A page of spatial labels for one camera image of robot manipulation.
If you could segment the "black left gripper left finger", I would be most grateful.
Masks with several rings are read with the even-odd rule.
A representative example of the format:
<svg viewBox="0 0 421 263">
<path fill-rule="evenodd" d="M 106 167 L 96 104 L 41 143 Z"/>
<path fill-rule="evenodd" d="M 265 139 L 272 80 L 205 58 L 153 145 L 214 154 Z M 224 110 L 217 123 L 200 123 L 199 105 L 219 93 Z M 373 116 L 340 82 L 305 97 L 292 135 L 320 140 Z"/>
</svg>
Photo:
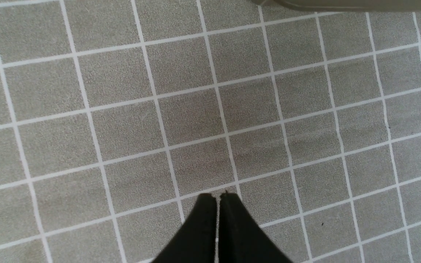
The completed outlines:
<svg viewBox="0 0 421 263">
<path fill-rule="evenodd" d="M 198 196 L 192 211 L 154 263 L 213 263 L 217 232 L 217 200 Z"/>
</svg>

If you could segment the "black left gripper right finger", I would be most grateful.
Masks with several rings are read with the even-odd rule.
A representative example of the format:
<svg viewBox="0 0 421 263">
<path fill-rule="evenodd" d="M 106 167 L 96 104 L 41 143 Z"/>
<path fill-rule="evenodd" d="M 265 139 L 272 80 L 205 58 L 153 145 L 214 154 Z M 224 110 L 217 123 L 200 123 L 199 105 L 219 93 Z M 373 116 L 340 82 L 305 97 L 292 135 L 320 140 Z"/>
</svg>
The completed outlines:
<svg viewBox="0 0 421 263">
<path fill-rule="evenodd" d="M 262 231 L 236 193 L 222 193 L 219 215 L 220 263 L 291 263 Z"/>
</svg>

